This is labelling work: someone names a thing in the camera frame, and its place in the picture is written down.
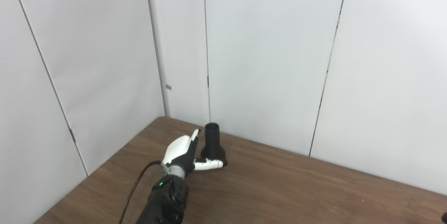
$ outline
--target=white wall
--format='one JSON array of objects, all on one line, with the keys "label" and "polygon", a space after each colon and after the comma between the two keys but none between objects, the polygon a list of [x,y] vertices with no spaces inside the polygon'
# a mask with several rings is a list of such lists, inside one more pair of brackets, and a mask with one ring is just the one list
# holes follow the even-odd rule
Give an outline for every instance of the white wall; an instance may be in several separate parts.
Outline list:
[{"label": "white wall", "polygon": [[22,0],[89,173],[163,116],[148,0]]},{"label": "white wall", "polygon": [[447,194],[447,0],[345,0],[312,157]]},{"label": "white wall", "polygon": [[203,126],[210,120],[205,1],[150,3],[166,115]]},{"label": "white wall", "polygon": [[0,216],[33,223],[86,178],[19,0],[0,0]]},{"label": "white wall", "polygon": [[211,121],[309,154],[342,0],[206,0]]}]

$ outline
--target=black cylindrical object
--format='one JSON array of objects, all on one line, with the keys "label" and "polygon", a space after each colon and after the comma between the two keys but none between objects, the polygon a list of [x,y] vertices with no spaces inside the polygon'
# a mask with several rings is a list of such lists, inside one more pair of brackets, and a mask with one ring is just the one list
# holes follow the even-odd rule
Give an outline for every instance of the black cylindrical object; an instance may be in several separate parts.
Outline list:
[{"label": "black cylindrical object", "polygon": [[220,146],[219,125],[216,123],[208,123],[205,125],[205,147],[200,153],[200,157],[209,160],[220,160],[223,166],[228,162],[225,159],[225,150]]},{"label": "black cylindrical object", "polygon": [[444,215],[442,216],[442,222],[447,224],[447,213],[444,213]]}]

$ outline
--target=prosthetic hand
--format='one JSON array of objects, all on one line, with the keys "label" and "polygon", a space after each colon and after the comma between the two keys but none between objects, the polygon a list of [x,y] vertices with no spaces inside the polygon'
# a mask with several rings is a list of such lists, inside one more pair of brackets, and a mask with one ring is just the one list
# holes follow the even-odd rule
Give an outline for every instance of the prosthetic hand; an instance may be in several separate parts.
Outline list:
[{"label": "prosthetic hand", "polygon": [[195,159],[199,132],[197,129],[191,136],[177,138],[168,146],[161,164],[166,174],[152,187],[136,224],[182,223],[189,192],[185,177],[195,170],[216,169],[228,164],[216,123],[205,126],[205,147],[201,158]]}]

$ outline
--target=robotic hand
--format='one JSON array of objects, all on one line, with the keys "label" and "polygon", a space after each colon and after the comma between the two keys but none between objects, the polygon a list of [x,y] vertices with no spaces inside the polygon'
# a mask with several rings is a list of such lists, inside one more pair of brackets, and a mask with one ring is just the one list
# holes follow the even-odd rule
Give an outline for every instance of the robotic hand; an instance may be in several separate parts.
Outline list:
[{"label": "robotic hand", "polygon": [[166,174],[152,187],[136,224],[182,223],[189,192],[185,177],[195,170],[216,169],[228,164],[216,123],[205,126],[205,147],[201,158],[195,159],[199,132],[197,129],[191,136],[177,138],[168,146],[161,162]]}]

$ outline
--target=wooden table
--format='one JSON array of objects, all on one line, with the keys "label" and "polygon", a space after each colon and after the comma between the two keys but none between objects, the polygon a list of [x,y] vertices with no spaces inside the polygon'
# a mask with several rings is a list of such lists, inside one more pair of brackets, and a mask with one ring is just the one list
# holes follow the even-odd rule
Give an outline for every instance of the wooden table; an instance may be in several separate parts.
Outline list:
[{"label": "wooden table", "polygon": [[[37,224],[114,224],[135,179],[196,125],[161,117],[42,216]],[[200,133],[197,154],[204,145]],[[185,224],[441,224],[447,196],[221,134],[229,165],[194,172]],[[163,176],[147,170],[124,223],[133,224]]]}]

